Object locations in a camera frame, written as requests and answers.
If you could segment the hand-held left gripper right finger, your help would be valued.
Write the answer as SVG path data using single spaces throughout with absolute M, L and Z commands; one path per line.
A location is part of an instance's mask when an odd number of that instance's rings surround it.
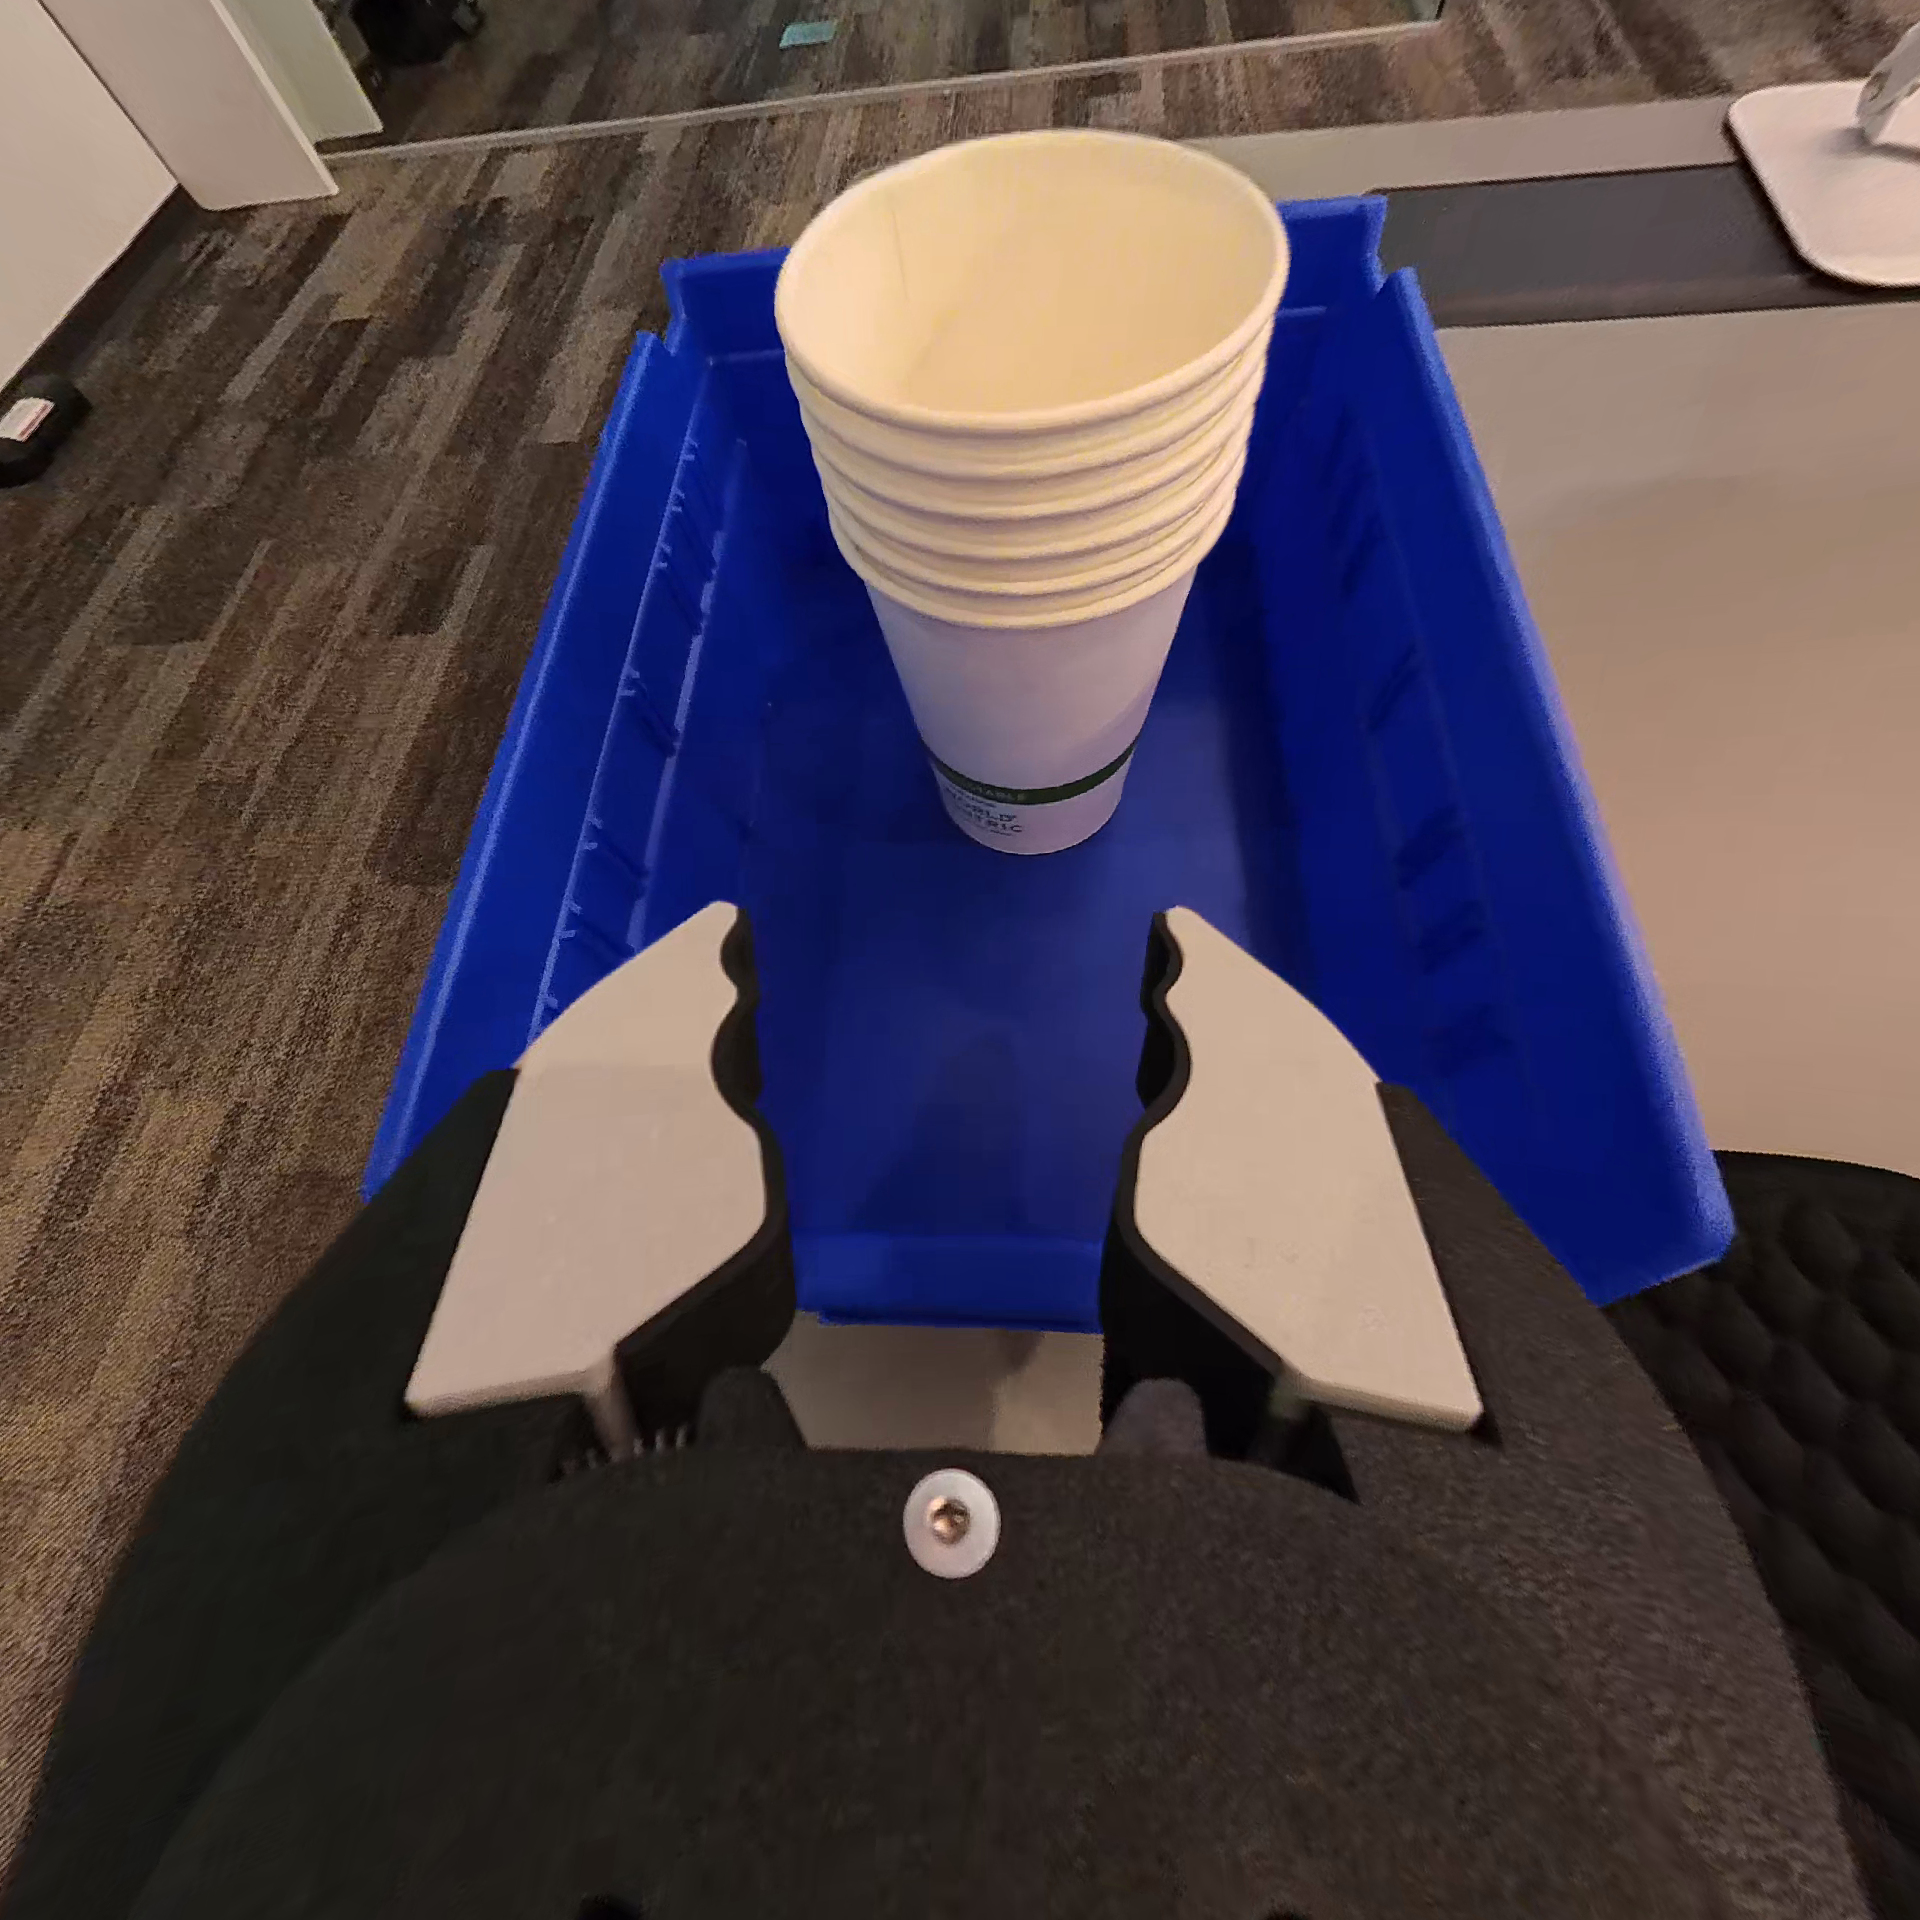
M 1187 906 L 1154 915 L 1140 1114 L 1097 1271 L 1101 1420 L 1175 1379 L 1217 1454 L 1350 1413 L 1486 1421 L 1383 1081 L 1296 985 Z

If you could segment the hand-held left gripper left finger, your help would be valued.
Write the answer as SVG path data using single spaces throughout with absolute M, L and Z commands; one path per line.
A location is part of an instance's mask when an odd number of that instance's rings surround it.
M 521 1054 L 401 1404 L 422 1420 L 567 1398 L 604 1452 L 691 1435 L 708 1381 L 798 1307 L 759 1111 L 749 915 L 716 899 Z

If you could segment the stack of nested white cups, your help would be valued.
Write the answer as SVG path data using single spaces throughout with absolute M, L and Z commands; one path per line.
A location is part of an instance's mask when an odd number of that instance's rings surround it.
M 1063 851 L 1112 817 L 1235 506 L 1288 270 L 1245 173 L 1112 129 L 902 160 L 785 253 L 828 530 L 973 841 Z

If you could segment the blue plastic bin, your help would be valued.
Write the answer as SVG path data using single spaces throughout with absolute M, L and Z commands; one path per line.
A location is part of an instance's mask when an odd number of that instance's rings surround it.
M 1142 967 L 1185 906 L 1410 1090 L 1588 1297 L 1733 1211 L 1383 197 L 1291 272 L 1232 519 L 1109 823 L 947 822 L 774 329 L 780 251 L 661 266 L 401 1044 L 362 1196 L 637 947 L 743 908 L 798 1297 L 1096 1329 Z

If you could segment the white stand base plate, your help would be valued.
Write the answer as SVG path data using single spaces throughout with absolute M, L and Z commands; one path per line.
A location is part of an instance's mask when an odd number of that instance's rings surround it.
M 1811 270 L 1869 289 L 1917 286 L 1915 34 L 1859 82 L 1747 92 L 1725 126 Z

